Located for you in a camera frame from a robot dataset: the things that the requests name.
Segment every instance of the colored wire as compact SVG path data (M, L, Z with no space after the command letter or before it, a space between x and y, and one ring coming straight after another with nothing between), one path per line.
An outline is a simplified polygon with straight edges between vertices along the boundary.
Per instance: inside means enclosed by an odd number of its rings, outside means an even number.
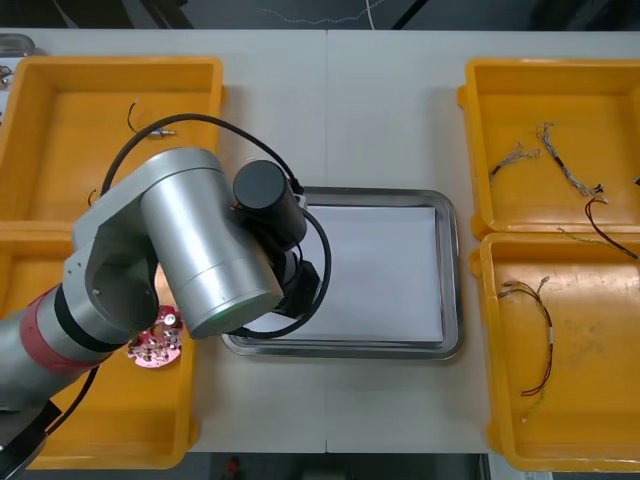
M89 372L89 375L87 376L87 379L84 381L84 385L82 385L82 388L78 393L78 396L73 401L73 403L69 405L69 408L67 408L67 411L64 412L62 416L58 420L56 420L56 422L53 425L49 427L49 429L47 430L47 435L51 435L58 428L60 428L60 426L67 420L67 418L71 416L71 414L75 411L75 409L78 408L78 405L80 405L80 402L82 402L84 397L87 395L87 392L91 388L91 385L93 384L93 381L96 378L96 374L98 373L98 368L99 367L93 367L91 369L91 371Z
M543 143L546 149L549 151L555 162L562 169L564 176L567 177L567 180L576 187L576 189L580 192L581 195L585 197L595 197L604 191L604 187L601 184L596 185L594 188L587 187L584 183L578 181L569 171L567 166L564 164L560 157L558 156L558 152L551 144L551 140L549 139L549 129L553 127L553 122L546 122L542 126L536 128L536 135L538 139Z
M549 381L549 378L551 377L551 369L553 367L553 344L554 344L553 322L551 321L551 314L549 313L549 310L547 310L547 307L544 305L544 303L542 302L542 299L540 298L540 290L542 289L544 284L549 281L549 278L550 277L544 277L540 281L540 285L538 286L538 290L534 290L533 288L531 288L526 283L519 282L517 280L511 280L511 281L508 281L508 282L504 282L503 286L504 287L508 287L509 290L504 290L503 292L500 292L500 294L498 295L498 298L504 298L507 295L511 295L514 292L521 292L521 293L524 293L525 295L530 296L531 298L533 298L535 300L536 305L538 306L538 309L542 312L542 314L543 314L543 316L545 318L545 322L547 324L547 329L548 329L548 333L549 333L549 348L548 348L548 353L547 353L547 366L546 366L544 374L542 376L542 380L540 381L540 383L538 385L536 385L533 388L529 388L527 390L522 390L520 392L520 395L523 396L523 397L533 397L533 396L537 395L538 393L542 392L544 387L545 387L545 385Z
M589 222L591 222L591 226L593 227L593 229L596 231L596 233L598 235L600 235L602 238L604 238L608 243L610 243L611 245L613 245L617 250L621 251L622 253L624 253L625 255L630 256L631 258L633 258L634 260L638 260L640 257L638 257L638 255L636 255L635 253L633 253L631 250L629 250L628 248L626 248L623 245L620 245L618 242L616 242L614 239L612 239L609 235L607 235L606 233L604 233L599 227L598 225L596 225L596 222L593 220L593 214L591 213L591 206L594 203L604 203L605 205L607 204L606 200L603 200L601 198L592 198L591 200L589 200L587 202L587 204L584 206L584 214L587 216L587 218L589 219Z
M562 233L564 233L571 240L575 240L576 242L591 243L591 244L595 244L595 245L603 245L603 246L605 246L607 248L611 248L611 249L616 250L616 251L618 250L616 247L614 247L610 243L603 242L602 240L592 240L590 238L582 238L582 237L579 237L578 235L574 235L573 233L565 230L563 227L558 227L558 230L561 231Z
M533 150L525 152L522 142L516 143L514 147L511 149L511 152L509 152L507 156L504 158L504 160L502 160L498 165L496 165L495 168L489 174L489 185L491 185L491 183L493 182L493 178L496 176L496 174L507 165L513 165L514 163L518 163L519 161L524 160L526 158L538 158L539 156L540 156L539 148L534 148Z

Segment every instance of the table surface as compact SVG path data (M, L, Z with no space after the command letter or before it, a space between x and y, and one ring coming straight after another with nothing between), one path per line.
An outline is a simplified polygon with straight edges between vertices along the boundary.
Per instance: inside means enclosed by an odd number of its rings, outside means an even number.
M194 451L485 452L477 246L456 89L472 57L640 57L637 33L21 30L50 55L215 55L223 118L306 185L437 190L457 211L464 345L449 361L241 357L198 344ZM233 175L252 145L227 132Z

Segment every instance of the wire bundle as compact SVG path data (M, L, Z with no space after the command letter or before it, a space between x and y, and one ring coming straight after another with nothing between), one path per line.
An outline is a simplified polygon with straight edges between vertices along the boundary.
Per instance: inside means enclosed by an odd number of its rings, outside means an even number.
M574 187L576 187L576 189L583 196L596 197L598 195L601 195L602 192L604 191L604 187L601 184L596 185L594 188L587 187L584 183L578 181L578 179L576 179L571 174L571 172L569 171L567 166L564 164L564 162L560 160L560 157L558 156L556 149L553 147L553 145L551 145L551 140L549 139L549 129L551 127L553 127L553 122L544 123L542 126L536 128L536 135L538 136L538 139L540 139L540 141L544 144L546 149L549 151L549 153L551 154L555 162L558 164L558 166L562 169L564 176L567 177L567 180L569 180L569 182L571 182L571 184Z
M549 381L549 377L551 377L551 368L553 366L553 342L554 342L554 338L553 338L553 322L551 321L551 315L549 314L549 310L547 310L547 307L542 302L542 298L540 298L540 290L542 289L544 284L547 283L549 280L550 280L550 277L544 277L540 281L540 285L538 286L538 290L534 290L533 288L531 288L529 285L527 285L524 282L520 282L520 281L517 281L517 280L510 280L510 281L504 282L502 284L503 287L508 288L508 290L503 290L502 292L500 292L500 294L498 294L498 298L504 298L504 297L506 297L508 295L511 295L511 294L515 293L515 292L524 293L525 295L530 296L531 298L533 298L535 300L536 305L538 306L538 309L544 315L544 318L545 318L545 321L546 321L546 324L547 324L548 339L549 339L547 366L545 368L544 375L542 376L542 381L537 386L535 386L533 388L529 388L527 390L523 390L523 391L520 392L520 395L523 396L523 397L533 397L533 396L537 395L538 393L543 392L545 385Z
M513 146L513 149L511 150L511 152L509 152L507 156L504 158L504 160L501 161L498 165L496 165L496 167L489 174L489 185L491 185L491 182L493 182L493 178L496 176L496 174L507 165L513 165L514 163L518 163L519 161L524 160L526 158L538 158L539 156L540 156L539 148L534 148L533 150L525 152L522 142L516 143Z

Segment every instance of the stainless steel tray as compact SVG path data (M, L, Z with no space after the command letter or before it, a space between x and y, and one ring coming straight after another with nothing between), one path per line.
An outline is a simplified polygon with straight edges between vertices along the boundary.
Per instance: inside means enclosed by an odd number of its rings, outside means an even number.
M356 341L279 338L255 340L223 335L240 355L438 359L452 357L462 343L462 307L458 273L458 237L453 205L429 190L368 188L307 188L309 205L332 207L433 207L436 217L436 255L440 282L442 341Z

